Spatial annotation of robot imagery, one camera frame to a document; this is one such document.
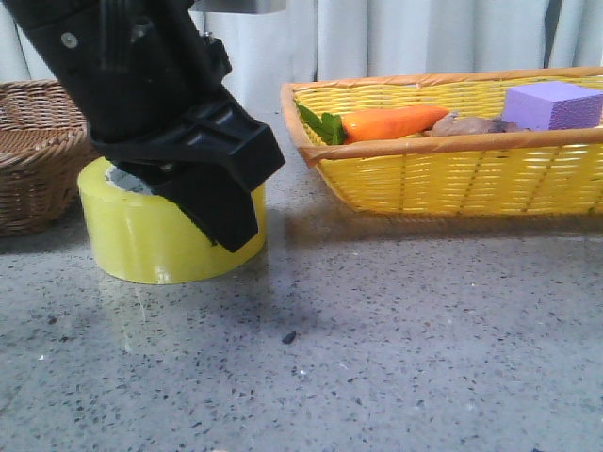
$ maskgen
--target purple foam block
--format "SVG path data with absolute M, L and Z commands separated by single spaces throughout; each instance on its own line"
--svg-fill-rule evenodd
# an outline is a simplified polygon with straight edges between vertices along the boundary
M 564 82 L 507 90 L 502 119 L 531 130 L 582 129 L 601 122 L 603 92 Z

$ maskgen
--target brown wicker basket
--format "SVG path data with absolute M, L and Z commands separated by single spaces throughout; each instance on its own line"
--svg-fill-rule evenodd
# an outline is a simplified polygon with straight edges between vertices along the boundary
M 97 156 L 84 117 L 57 81 L 0 84 L 0 236 L 50 226 Z

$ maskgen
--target curtain fold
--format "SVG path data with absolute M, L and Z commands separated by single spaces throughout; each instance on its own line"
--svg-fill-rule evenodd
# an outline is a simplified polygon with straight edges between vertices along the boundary
M 599 65 L 601 0 L 288 0 L 266 15 L 191 12 L 224 42 L 252 113 L 288 81 Z M 51 77 L 0 3 L 0 81 Z

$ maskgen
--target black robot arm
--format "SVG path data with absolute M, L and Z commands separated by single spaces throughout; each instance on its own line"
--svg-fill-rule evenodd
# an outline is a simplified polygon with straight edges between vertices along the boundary
M 222 85 L 228 56 L 200 36 L 193 1 L 3 1 L 101 154 L 227 250 L 257 234 L 251 192 L 285 161 L 269 127 Z

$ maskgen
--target green carrot leaves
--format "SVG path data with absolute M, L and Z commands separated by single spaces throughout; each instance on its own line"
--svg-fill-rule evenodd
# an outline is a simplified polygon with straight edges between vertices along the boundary
M 306 106 L 296 103 L 301 118 L 326 144 L 343 144 L 345 133 L 339 115 L 323 113 L 319 118 Z

